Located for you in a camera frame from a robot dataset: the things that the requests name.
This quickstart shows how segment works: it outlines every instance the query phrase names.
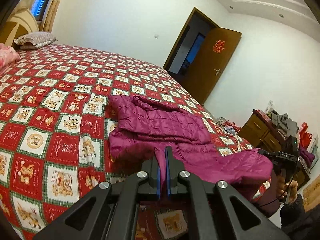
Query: pink pillow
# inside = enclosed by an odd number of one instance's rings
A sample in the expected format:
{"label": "pink pillow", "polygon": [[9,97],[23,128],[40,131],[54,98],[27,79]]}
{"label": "pink pillow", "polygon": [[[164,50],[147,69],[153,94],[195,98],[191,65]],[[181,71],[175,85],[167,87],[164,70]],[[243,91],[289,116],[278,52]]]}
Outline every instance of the pink pillow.
{"label": "pink pillow", "polygon": [[14,48],[0,43],[0,70],[19,59],[20,56]]}

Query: ceiling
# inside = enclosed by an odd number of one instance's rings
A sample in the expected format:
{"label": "ceiling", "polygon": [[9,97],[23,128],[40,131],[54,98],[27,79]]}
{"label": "ceiling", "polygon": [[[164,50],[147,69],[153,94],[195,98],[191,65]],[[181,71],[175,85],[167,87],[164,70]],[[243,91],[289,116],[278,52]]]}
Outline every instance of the ceiling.
{"label": "ceiling", "polygon": [[320,42],[320,25],[303,0],[217,1],[224,5],[230,13],[248,14],[280,22]]}

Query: door handle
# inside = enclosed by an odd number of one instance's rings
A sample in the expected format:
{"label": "door handle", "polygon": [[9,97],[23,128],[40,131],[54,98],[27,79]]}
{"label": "door handle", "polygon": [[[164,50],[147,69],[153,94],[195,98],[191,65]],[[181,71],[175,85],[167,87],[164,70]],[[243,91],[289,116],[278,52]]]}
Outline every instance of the door handle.
{"label": "door handle", "polygon": [[256,127],[258,127],[259,130],[261,130],[260,126],[259,126],[258,124],[256,124],[255,122],[254,122],[254,125],[255,125]]}
{"label": "door handle", "polygon": [[213,69],[216,71],[216,76],[218,76],[219,72],[220,72],[220,69]]}

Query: metal screw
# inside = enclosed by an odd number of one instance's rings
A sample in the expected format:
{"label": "metal screw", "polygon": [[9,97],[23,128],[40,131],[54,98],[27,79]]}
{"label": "metal screw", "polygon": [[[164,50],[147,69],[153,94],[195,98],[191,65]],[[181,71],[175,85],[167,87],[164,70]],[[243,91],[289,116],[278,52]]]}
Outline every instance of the metal screw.
{"label": "metal screw", "polygon": [[190,176],[190,172],[189,171],[181,171],[180,172],[180,176],[184,177],[184,178],[187,178],[187,177]]}
{"label": "metal screw", "polygon": [[108,188],[110,186],[110,184],[108,183],[108,182],[106,182],[106,181],[103,181],[103,182],[101,182],[100,184],[99,184],[99,188],[101,188],[101,189],[106,189],[106,188]]}
{"label": "metal screw", "polygon": [[220,180],[220,181],[218,182],[218,187],[220,187],[220,188],[226,188],[226,187],[228,187],[228,183],[225,182],[224,180]]}
{"label": "metal screw", "polygon": [[148,175],[148,173],[146,173],[145,171],[139,171],[139,172],[137,173],[137,176],[138,176],[139,178],[145,178],[147,175]]}

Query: black cable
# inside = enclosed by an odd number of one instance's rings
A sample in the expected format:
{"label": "black cable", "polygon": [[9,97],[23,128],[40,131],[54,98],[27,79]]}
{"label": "black cable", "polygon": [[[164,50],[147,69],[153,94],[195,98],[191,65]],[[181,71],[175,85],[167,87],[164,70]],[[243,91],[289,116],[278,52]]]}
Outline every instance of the black cable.
{"label": "black cable", "polygon": [[271,201],[271,202],[269,202],[269,203],[267,203],[267,204],[261,205],[261,206],[259,206],[259,207],[264,207],[264,206],[266,206],[266,205],[269,205],[269,204],[273,203],[274,201],[277,201],[278,199],[280,199],[280,198],[284,195],[285,192],[287,192],[287,189],[289,188],[291,182],[293,181],[293,177],[296,175],[297,166],[298,166],[298,157],[297,157],[297,161],[296,161],[296,167],[294,168],[294,174],[293,174],[292,179],[291,179],[291,181],[289,182],[288,186],[286,187],[285,191],[284,191],[279,197],[277,197],[275,200],[273,200],[273,201]]}

